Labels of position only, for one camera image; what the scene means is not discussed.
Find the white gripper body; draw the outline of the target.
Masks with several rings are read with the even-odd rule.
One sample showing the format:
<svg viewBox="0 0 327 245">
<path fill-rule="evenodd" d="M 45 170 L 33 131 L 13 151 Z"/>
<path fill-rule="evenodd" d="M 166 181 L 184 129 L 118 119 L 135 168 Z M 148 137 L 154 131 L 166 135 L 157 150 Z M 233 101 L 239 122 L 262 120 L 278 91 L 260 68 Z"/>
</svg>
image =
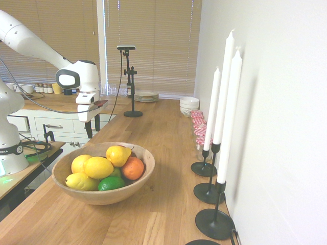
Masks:
<svg viewBox="0 0 327 245">
<path fill-rule="evenodd" d="M 101 112 L 101 108 L 95 105 L 100 100 L 100 93 L 80 92 L 76 98 L 78 118 L 81 122 L 89 122 Z"/>
</svg>

